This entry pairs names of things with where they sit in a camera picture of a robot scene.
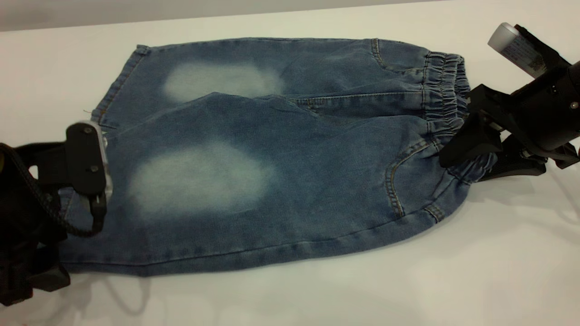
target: denim pants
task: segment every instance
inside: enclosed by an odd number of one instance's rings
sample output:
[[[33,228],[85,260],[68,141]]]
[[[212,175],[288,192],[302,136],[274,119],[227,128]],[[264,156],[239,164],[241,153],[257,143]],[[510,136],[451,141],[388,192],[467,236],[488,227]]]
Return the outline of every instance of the denim pants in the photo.
[[[453,168],[463,58],[382,39],[138,46],[92,119],[113,197],[71,272],[152,276],[360,252],[453,213],[495,161]],[[90,225],[78,196],[63,214]]]

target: pocket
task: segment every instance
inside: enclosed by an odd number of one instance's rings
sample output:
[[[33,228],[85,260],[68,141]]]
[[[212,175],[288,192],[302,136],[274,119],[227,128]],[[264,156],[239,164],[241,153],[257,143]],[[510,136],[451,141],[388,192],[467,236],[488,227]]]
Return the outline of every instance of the pocket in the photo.
[[[401,152],[385,172],[387,195],[398,218],[430,205],[453,177],[439,166],[437,149],[421,140]]]
[[[423,75],[430,51],[399,41],[371,40],[372,55],[379,67],[396,73]]]

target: pocket stitching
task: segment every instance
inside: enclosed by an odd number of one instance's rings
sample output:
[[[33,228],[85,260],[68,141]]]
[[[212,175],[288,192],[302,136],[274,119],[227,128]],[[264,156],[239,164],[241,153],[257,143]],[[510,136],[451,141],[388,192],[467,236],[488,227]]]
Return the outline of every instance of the pocket stitching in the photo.
[[[379,49],[379,39],[374,38],[371,40],[372,44],[372,56],[375,58],[376,62],[384,69],[387,69],[387,65],[383,61],[383,58],[380,57],[380,49]]]
[[[403,206],[401,204],[401,201],[398,199],[397,193],[395,191],[395,186],[394,186],[395,173],[397,172],[398,167],[401,166],[401,164],[405,163],[406,160],[410,159],[413,155],[428,148],[429,146],[430,146],[429,143],[425,142],[424,140],[421,140],[419,143],[417,143],[417,144],[407,148],[405,151],[403,151],[398,156],[398,157],[401,157],[401,159],[396,161],[395,164],[390,166],[389,169],[387,169],[387,171],[385,171],[385,174],[386,174],[385,175],[385,186],[386,186],[386,190],[387,190],[387,195],[389,196],[391,206],[393,206],[393,208],[396,207],[394,213],[397,215],[398,219],[405,216],[405,211],[404,211]]]

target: faded knee patch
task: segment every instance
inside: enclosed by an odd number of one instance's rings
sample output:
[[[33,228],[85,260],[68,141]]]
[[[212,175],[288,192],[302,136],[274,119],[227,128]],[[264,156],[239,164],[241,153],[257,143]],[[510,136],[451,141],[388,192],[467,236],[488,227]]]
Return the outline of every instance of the faded knee patch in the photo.
[[[131,178],[129,195],[147,215],[236,213],[252,209],[273,177],[273,166],[212,142],[144,162]]]
[[[187,102],[212,92],[258,97],[282,94],[283,81],[274,70],[250,64],[184,63],[171,71],[163,91],[174,102]]]

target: seam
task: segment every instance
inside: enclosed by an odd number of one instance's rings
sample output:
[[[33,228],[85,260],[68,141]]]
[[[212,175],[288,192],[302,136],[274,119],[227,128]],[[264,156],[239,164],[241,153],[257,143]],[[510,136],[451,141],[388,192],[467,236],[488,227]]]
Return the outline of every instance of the seam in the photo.
[[[328,242],[328,241],[335,241],[335,240],[339,240],[341,238],[345,238],[345,237],[351,237],[354,236],[355,234],[358,233],[362,233],[362,232],[366,232],[366,231],[370,231],[370,230],[374,230],[383,226],[386,226],[388,224],[392,224],[392,223],[397,223],[399,219],[394,219],[394,220],[390,220],[386,223],[382,223],[379,224],[377,226],[374,227],[369,227],[368,229],[364,229],[364,230],[358,230],[355,232],[351,232],[351,233],[347,233],[344,234],[342,236],[336,237],[336,238],[330,238],[330,239],[324,239],[324,240],[305,240],[305,241],[297,241],[297,242],[290,242],[290,243],[284,243],[284,244],[277,244],[277,245],[271,245],[271,246],[266,246],[266,247],[260,247],[260,248],[254,248],[254,249],[247,249],[247,250],[239,250],[239,251],[230,251],[230,252],[225,252],[225,253],[215,253],[215,254],[211,254],[211,255],[202,255],[202,256],[192,256],[192,257],[186,257],[186,258],[176,258],[176,259],[170,259],[170,260],[163,260],[162,262],[154,262],[154,263],[144,263],[144,264],[137,264],[137,263],[113,263],[113,262],[95,262],[95,261],[91,261],[91,260],[86,260],[83,262],[70,262],[67,260],[62,259],[61,262],[66,263],[66,264],[75,264],[75,265],[82,265],[82,264],[96,264],[96,265],[115,265],[115,266],[132,266],[132,267],[144,267],[144,266],[152,266],[152,265],[159,265],[159,264],[166,264],[166,263],[170,263],[170,262],[178,262],[181,260],[190,260],[190,259],[200,259],[200,258],[211,258],[211,257],[218,257],[218,256],[227,256],[227,255],[235,255],[238,253],[245,253],[245,252],[253,252],[253,251],[261,251],[261,250],[265,250],[265,249],[273,249],[273,248],[279,248],[279,247],[284,247],[284,246],[294,246],[294,245],[299,245],[299,244],[318,244],[318,243],[324,243],[324,242]]]
[[[300,41],[313,41],[313,42],[326,42],[326,41],[360,41],[359,39],[350,38],[275,38],[275,37],[242,37],[242,38],[223,38],[223,39],[213,39],[209,41],[194,41],[182,44],[168,44],[161,46],[152,46],[150,49],[153,52],[163,52],[165,50],[171,50],[174,48],[181,48],[183,46],[190,45],[200,45],[200,44],[211,44],[217,42],[232,42],[232,41],[274,41],[274,42],[300,42]]]
[[[430,145],[428,143],[426,143],[424,140],[422,140],[419,143],[409,147],[408,149],[406,149],[403,152],[403,153],[406,153],[406,154],[403,154],[405,156],[403,156],[402,159],[400,159],[396,164],[394,164],[392,167],[387,169],[387,171],[385,171],[385,175],[386,175],[385,176],[385,181],[386,181],[385,186],[386,186],[386,190],[387,190],[387,196],[389,197],[391,205],[393,207],[396,207],[395,214],[397,214],[399,219],[402,218],[403,216],[405,216],[405,212],[403,210],[403,206],[401,205],[401,202],[398,199],[397,193],[395,191],[395,186],[394,186],[395,173],[397,172],[398,167],[401,166],[401,164],[403,164],[406,160],[408,160],[414,154],[426,149],[429,146]]]
[[[428,213],[430,213],[437,223],[441,222],[445,218],[445,214],[435,205],[435,203],[431,203],[427,207],[424,208]]]
[[[309,100],[332,100],[332,99],[347,99],[350,97],[366,97],[366,96],[383,96],[383,95],[402,95],[402,94],[421,94],[421,92],[383,92],[383,93],[365,93],[365,94],[349,94],[337,96],[320,96],[320,97],[286,97],[287,100],[307,103]]]
[[[131,73],[133,73],[133,70],[135,70],[135,68],[137,68],[137,66],[139,65],[139,63],[141,63],[141,60],[143,60],[144,57],[145,57],[144,55],[139,56],[139,60],[137,60],[135,65],[131,68],[131,70],[127,74],[127,77],[125,77],[123,79],[123,82],[119,85],[117,90],[115,90],[115,93],[113,93],[113,95],[111,96],[111,99],[108,101],[107,106],[104,109],[102,109],[102,111],[99,115],[99,120],[98,120],[99,124],[101,124],[101,120],[103,119],[104,114],[107,112],[107,110],[109,109],[109,107],[111,106],[111,104],[113,103],[115,98],[117,97],[117,94],[119,94],[119,92],[121,91],[121,88],[123,87],[123,85],[127,82],[127,79],[129,79],[129,77],[131,77]]]
[[[439,223],[440,222],[439,221],[439,217],[435,213],[433,213],[432,211],[430,211],[429,208],[430,207],[427,206],[427,207],[424,208],[424,210],[426,210],[427,213],[429,213],[429,215],[431,215],[433,217],[433,219],[435,220],[435,222]]]
[[[371,40],[371,48],[372,48],[372,56],[375,58],[376,62],[379,64],[379,66],[386,69],[387,65],[380,57],[379,39],[374,38]]]

